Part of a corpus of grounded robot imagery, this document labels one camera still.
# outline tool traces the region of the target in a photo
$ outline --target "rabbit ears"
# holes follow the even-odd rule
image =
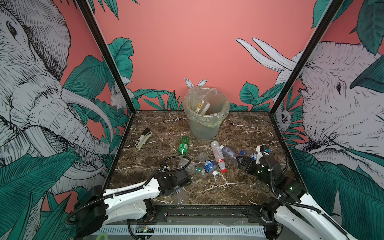
[[[187,85],[188,88],[193,88],[195,85],[187,78],[184,78],[185,84]],[[197,85],[199,87],[204,86],[207,83],[206,79],[201,80]]]
[[[276,72],[281,72],[283,68],[287,68],[288,70],[293,70],[296,66],[296,62],[287,59],[283,55],[281,55],[276,49],[272,46],[263,42],[260,39],[252,38],[252,40],[271,58],[264,56],[261,52],[259,52],[256,48],[254,48],[251,44],[242,40],[241,38],[236,39],[238,43],[240,43],[251,55],[252,57],[258,61],[261,65],[272,69]]]

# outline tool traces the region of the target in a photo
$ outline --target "wall mural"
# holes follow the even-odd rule
[[[383,239],[384,2],[354,7],[361,43],[320,42],[275,119],[316,201],[358,239]]]
[[[0,36],[0,239],[73,238],[74,226],[64,224],[71,193],[105,183],[130,113],[94,56],[60,84],[71,35],[53,1],[0,1]],[[129,79],[130,40],[109,47]],[[106,86],[112,104],[98,98]],[[104,128],[101,139],[87,127],[91,120]]]

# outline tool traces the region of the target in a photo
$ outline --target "marble table surface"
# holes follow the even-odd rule
[[[134,145],[146,127],[151,129],[152,136],[141,149],[137,149]],[[108,188],[147,180],[164,158],[178,155],[181,136],[190,138],[188,156],[192,161],[196,161],[200,152],[206,152],[214,160],[211,141],[197,140],[191,134],[184,112],[138,111]],[[285,155],[267,113],[231,112],[221,124],[214,140],[237,153],[252,150],[257,145],[268,145],[281,167],[285,167]],[[192,183],[185,187],[188,204],[260,205],[273,195],[267,185],[240,171],[236,164],[226,160],[226,166],[228,171],[220,173],[216,182],[212,174],[194,174]],[[154,203],[175,204],[175,201],[173,196],[162,196],[154,199]]]

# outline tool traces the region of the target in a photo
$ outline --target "water bottle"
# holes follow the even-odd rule
[[[208,157],[208,155],[205,152],[201,152],[197,159],[199,162],[201,162],[204,165],[204,169],[208,173],[212,173],[214,178],[218,178],[218,172],[216,171],[216,165],[215,163]]]
[[[189,138],[187,136],[182,136],[180,139],[179,152],[180,155],[184,155],[188,152]]]
[[[227,172],[227,169],[225,168],[224,156],[220,150],[220,145],[218,144],[218,142],[217,141],[211,142],[211,148],[214,153],[216,162],[221,169],[221,172],[222,173]]]
[[[184,167],[187,163],[188,163],[188,160],[183,158],[183,157],[181,157],[180,158],[180,162],[179,162],[179,168]],[[191,161],[191,163],[188,165],[188,167],[185,168],[185,170],[189,174],[197,173],[198,175],[201,175],[201,176],[203,176],[204,173],[205,173],[205,169],[201,168],[201,167],[198,167],[197,163],[195,163],[193,161]]]
[[[184,187],[177,189],[173,194],[173,199],[175,200],[177,206],[187,204],[187,198],[188,196],[184,190]]]
[[[224,158],[227,158],[237,164],[236,157],[239,156],[239,154],[235,153],[235,151],[224,145],[220,146],[220,150],[223,153]]]

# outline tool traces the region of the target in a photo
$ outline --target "elephant illustration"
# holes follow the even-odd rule
[[[280,72],[275,85],[287,81],[301,56],[298,53],[289,60],[272,46],[253,38],[268,58],[246,41],[237,41],[260,64]],[[380,57],[380,53],[374,55],[362,44],[325,41],[317,45],[298,76],[305,87],[299,92],[303,96],[303,125],[309,142],[296,148],[311,153],[318,161],[343,164],[352,170],[360,167],[384,188],[383,166],[340,147],[384,156],[384,94],[360,86],[350,88]],[[290,113],[280,106],[276,120],[282,132],[289,128],[290,119]]]

